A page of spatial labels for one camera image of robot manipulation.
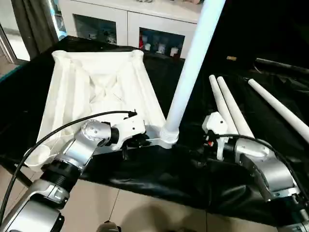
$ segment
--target cabinet door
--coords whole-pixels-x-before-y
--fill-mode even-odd
[[[194,23],[128,12],[128,45],[140,47],[143,40],[151,51],[164,50],[165,55],[176,47],[180,57],[186,58],[196,27]]]
[[[68,35],[127,45],[127,12],[73,0],[60,0]]]

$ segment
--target floor tile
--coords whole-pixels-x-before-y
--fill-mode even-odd
[[[28,177],[29,179],[31,179],[34,175],[34,171],[32,171],[30,168],[26,168],[26,167],[22,167],[21,171],[23,174],[26,175],[26,177]],[[7,173],[7,185],[9,184],[9,181],[12,177],[12,175],[10,175],[8,172]],[[5,194],[7,185],[4,187],[4,193],[3,196]],[[10,196],[10,200],[9,200],[9,204],[7,205],[6,208],[6,212],[9,212],[14,206],[15,204],[19,201],[19,199],[21,198],[21,196],[26,192],[28,188],[25,187],[23,184],[21,184],[18,180],[16,180],[14,187],[13,187],[13,191],[11,193]]]
[[[95,232],[109,220],[119,190],[79,180],[61,211],[65,217],[61,232]]]
[[[9,63],[5,56],[0,57],[0,74],[5,75],[16,67],[18,67],[18,65]]]
[[[277,232],[275,227],[238,218],[207,214],[208,232]]]
[[[2,202],[3,200],[3,197],[5,195],[5,192],[7,190],[11,178],[12,175],[9,172],[7,172],[2,166],[0,166],[0,202]],[[23,189],[25,189],[25,186],[21,184],[18,180],[16,180],[8,204],[6,206],[6,213],[12,208],[13,204],[15,203],[16,199],[19,197]]]
[[[124,232],[206,231],[206,212],[120,190],[110,221]]]

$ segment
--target black tablecloth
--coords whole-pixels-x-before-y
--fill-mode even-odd
[[[0,159],[19,162],[37,138],[53,73],[55,50],[68,52],[131,51],[132,47],[67,37],[0,81]],[[165,117],[183,61],[145,53],[144,64]],[[309,81],[265,75],[204,61],[186,108],[177,145],[95,156],[82,179],[178,202],[208,212],[279,226],[284,213],[264,203],[246,170],[201,155],[205,116],[217,111],[209,75],[222,75],[257,138],[271,143],[291,162],[303,185],[308,182],[308,144],[247,84],[254,78],[307,124]]]

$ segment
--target white pole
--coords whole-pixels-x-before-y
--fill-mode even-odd
[[[210,75],[209,80],[211,82],[211,88],[212,88],[212,92],[213,92],[213,95],[214,95],[214,99],[215,99],[216,104],[217,104],[218,111],[227,123],[228,133],[229,134],[238,134],[238,131],[236,129],[236,126],[234,124],[232,116],[231,116],[231,114],[228,110],[228,107],[225,103],[222,92],[221,92],[219,85],[217,83],[216,77],[214,75]]]
[[[253,79],[249,80],[249,85],[258,92],[258,94],[260,94],[307,141],[307,143],[309,143],[309,127],[302,120]]]
[[[166,144],[172,145],[178,140],[180,122],[224,4],[225,0],[206,0],[203,3],[197,29],[178,81],[169,115],[160,132],[160,138]]]
[[[254,138],[252,131],[238,108],[238,105],[228,89],[223,77],[219,76],[217,80],[239,134]]]

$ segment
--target curtain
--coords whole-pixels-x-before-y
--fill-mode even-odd
[[[11,0],[20,35],[30,59],[58,41],[49,0]]]

